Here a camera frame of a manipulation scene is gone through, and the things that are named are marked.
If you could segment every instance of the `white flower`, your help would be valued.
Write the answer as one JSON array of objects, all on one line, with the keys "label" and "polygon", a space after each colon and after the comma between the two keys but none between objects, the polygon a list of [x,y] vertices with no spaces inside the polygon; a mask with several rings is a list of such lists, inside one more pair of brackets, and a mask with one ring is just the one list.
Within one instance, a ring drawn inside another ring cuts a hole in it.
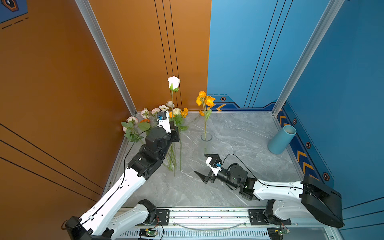
[{"label": "white flower", "polygon": [[169,82],[169,89],[173,91],[174,89],[179,87],[180,79],[178,79],[177,77],[170,77],[168,78],[168,82]]},{"label": "white flower", "polygon": [[155,115],[156,113],[160,112],[159,108],[152,109],[152,115]]},{"label": "white flower", "polygon": [[179,115],[181,113],[181,109],[175,108],[175,109],[173,109],[172,113],[173,113],[173,115]]},{"label": "white flower", "polygon": [[168,101],[167,104],[166,104],[168,107],[170,108],[173,108],[175,106],[175,104],[173,104],[172,101]]},{"label": "white flower", "polygon": [[133,124],[138,123],[139,120],[135,117],[129,117],[127,118],[127,122],[132,122]]},{"label": "white flower", "polygon": [[144,119],[147,119],[149,117],[149,111],[148,109],[144,108],[143,111],[141,111],[141,116],[144,118]]},{"label": "white flower", "polygon": [[166,111],[166,110],[168,110],[169,107],[167,107],[166,105],[163,104],[163,105],[160,105],[159,108],[161,111]]}]

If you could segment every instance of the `blue vase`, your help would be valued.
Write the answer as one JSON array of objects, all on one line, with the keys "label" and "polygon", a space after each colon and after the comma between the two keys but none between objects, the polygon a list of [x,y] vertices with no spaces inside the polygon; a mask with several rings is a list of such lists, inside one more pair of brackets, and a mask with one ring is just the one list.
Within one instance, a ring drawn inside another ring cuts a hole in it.
[{"label": "blue vase", "polygon": [[285,125],[268,143],[268,149],[274,154],[280,154],[291,142],[296,134],[296,129],[291,125]]}]

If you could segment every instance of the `yellow flower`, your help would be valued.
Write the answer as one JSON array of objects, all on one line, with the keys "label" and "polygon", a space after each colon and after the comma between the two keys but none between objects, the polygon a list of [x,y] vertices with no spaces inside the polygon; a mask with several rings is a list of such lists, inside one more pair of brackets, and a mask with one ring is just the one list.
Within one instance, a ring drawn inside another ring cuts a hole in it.
[{"label": "yellow flower", "polygon": [[211,96],[207,96],[207,100],[215,101],[216,98],[213,98],[213,97],[211,97]]},{"label": "yellow flower", "polygon": [[214,103],[212,102],[212,100],[207,99],[206,105],[212,107],[214,105]]},{"label": "yellow flower", "polygon": [[188,115],[188,112],[185,112],[185,111],[181,112],[181,116],[182,116],[183,118],[185,118],[187,115]]},{"label": "yellow flower", "polygon": [[204,98],[207,94],[204,91],[199,92],[199,97]]}]

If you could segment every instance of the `gray marble table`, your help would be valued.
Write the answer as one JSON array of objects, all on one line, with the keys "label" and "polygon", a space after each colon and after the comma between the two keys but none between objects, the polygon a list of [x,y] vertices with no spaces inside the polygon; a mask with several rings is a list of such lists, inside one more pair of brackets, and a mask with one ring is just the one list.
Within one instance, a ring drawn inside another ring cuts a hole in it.
[{"label": "gray marble table", "polygon": [[[150,200],[157,207],[265,206],[266,201],[248,201],[238,195],[239,190],[232,191],[218,180],[214,184],[203,183],[194,170],[204,175],[209,173],[209,168],[205,164],[206,158],[201,156],[199,150],[200,136],[204,131],[204,118],[198,113],[190,113],[185,122],[189,125],[189,129],[180,134],[181,171],[178,166],[174,176],[173,172],[162,165],[123,206],[133,207],[142,199]],[[213,135],[213,152],[219,154],[221,159],[229,153],[236,154],[258,179],[277,182],[300,180],[287,150],[275,155],[267,148],[269,140],[278,132],[271,113],[212,113],[208,131]],[[127,156],[126,164],[140,146],[140,142],[134,145]],[[175,143],[175,151],[178,159],[180,143]],[[229,156],[225,160],[224,167],[235,162],[242,166],[236,157]],[[121,165],[118,177],[121,176],[123,169]]]}]

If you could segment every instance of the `orange wall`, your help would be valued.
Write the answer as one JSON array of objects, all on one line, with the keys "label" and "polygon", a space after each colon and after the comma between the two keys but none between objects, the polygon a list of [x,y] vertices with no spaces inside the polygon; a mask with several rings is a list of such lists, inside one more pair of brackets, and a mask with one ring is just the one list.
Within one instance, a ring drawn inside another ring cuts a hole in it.
[{"label": "orange wall", "polygon": [[181,80],[175,105],[198,109],[196,96],[207,90],[210,0],[94,0],[91,6],[137,110],[170,100],[170,76]]},{"label": "orange wall", "polygon": [[0,238],[69,239],[60,225],[100,199],[129,112],[75,1],[28,10],[0,24],[0,123],[95,184],[1,125],[0,139],[96,193],[0,142],[0,157],[20,166],[0,159]]}]

